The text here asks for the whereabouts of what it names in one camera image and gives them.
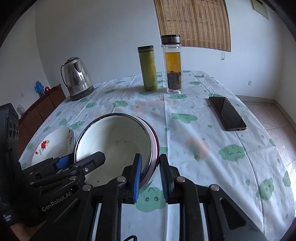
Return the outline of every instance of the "electric kettle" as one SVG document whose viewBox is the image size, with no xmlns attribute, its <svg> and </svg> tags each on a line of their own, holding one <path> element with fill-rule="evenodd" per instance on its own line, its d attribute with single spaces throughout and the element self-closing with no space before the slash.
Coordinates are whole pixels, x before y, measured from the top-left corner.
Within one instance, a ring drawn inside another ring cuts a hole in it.
<svg viewBox="0 0 296 241">
<path fill-rule="evenodd" d="M 94 91 L 91 78 L 85 65 L 78 57 L 72 57 L 61 66 L 61 76 L 65 86 L 68 88 L 72 101 L 80 100 Z"/>
</svg>

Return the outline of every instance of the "green thermos bottle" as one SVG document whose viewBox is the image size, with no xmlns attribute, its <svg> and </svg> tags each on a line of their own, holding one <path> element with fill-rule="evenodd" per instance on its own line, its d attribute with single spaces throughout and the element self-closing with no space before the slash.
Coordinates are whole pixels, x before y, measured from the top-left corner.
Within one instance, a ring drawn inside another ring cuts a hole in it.
<svg viewBox="0 0 296 241">
<path fill-rule="evenodd" d="M 155 69 L 153 45 L 138 47 L 143 82 L 145 90 L 157 89 L 157 75 Z"/>
</svg>

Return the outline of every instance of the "red object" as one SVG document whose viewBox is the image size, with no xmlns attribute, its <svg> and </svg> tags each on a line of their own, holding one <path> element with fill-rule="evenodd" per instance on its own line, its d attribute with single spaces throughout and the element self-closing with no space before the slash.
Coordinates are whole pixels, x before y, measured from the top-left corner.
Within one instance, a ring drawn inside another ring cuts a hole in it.
<svg viewBox="0 0 296 241">
<path fill-rule="evenodd" d="M 41 148 L 42 149 L 45 149 L 46 148 L 46 145 L 45 144 L 46 144 L 46 141 L 44 141 L 44 142 L 41 143 Z"/>
<path fill-rule="evenodd" d="M 50 88 L 48 86 L 45 87 L 44 91 L 45 93 L 49 92 Z"/>
</svg>

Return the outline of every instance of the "floral plate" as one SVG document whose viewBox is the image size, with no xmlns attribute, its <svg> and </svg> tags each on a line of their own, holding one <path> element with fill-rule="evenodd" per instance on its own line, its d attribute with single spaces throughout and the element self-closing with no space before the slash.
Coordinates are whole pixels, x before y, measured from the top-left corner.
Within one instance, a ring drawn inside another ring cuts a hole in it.
<svg viewBox="0 0 296 241">
<path fill-rule="evenodd" d="M 69 127 L 61 127 L 48 134 L 44 140 L 38 145 L 32 164 L 35 165 L 47 158 L 66 156 L 74 151 L 75 134 Z"/>
</svg>

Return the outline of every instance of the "white tablecloth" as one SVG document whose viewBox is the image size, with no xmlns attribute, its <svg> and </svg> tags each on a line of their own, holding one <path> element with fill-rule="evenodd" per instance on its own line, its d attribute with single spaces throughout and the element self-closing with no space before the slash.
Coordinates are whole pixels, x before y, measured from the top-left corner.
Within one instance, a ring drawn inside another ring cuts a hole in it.
<svg viewBox="0 0 296 241">
<path fill-rule="evenodd" d="M 145 119 L 156 131 L 161 153 L 170 165 L 195 184 L 218 184 L 251 218 L 268 240 L 280 240 L 295 217 L 291 182 L 282 158 L 266 130 L 248 108 L 226 87 L 205 72 L 184 71 L 184 92 L 166 93 L 163 74 L 159 88 L 145 91 L 135 75 L 95 85 L 80 101 L 69 98 L 42 124 L 20 158 L 31 165 L 38 144 L 61 126 L 79 137 L 95 118 L 124 112 Z M 208 101 L 225 96 L 248 128 L 225 131 Z M 143 240 L 179 240 L 179 207 L 163 198 L 159 170 L 136 205 L 123 205 L 122 240 L 137 235 Z"/>
</svg>

